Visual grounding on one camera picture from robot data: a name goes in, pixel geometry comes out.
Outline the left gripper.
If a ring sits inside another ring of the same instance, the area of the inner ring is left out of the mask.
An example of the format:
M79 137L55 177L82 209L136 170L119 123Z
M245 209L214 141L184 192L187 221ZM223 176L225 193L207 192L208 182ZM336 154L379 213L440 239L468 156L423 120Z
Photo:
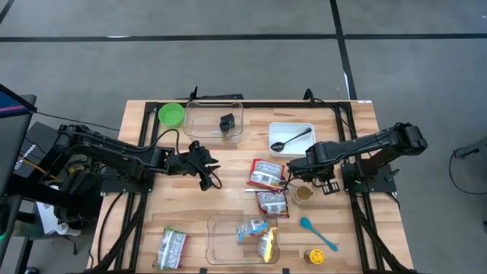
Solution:
M167 175L199 175L200 189L208 190L212 186L212 179L209 177L212 170L220 167L218 162L210 155L210 151L201 146L199 141L189 145L189 151L177 154L174 148L167 153Z

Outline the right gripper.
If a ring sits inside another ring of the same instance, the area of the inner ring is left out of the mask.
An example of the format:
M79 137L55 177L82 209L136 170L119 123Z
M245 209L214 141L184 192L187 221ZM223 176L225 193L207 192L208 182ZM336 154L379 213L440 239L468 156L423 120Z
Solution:
M305 151L303 158L291 160L287 163L288 171L293 177L312 182L331 181L336 178L334 172L334 163L336 156L332 156L328 150L332 147L333 142L317 142Z

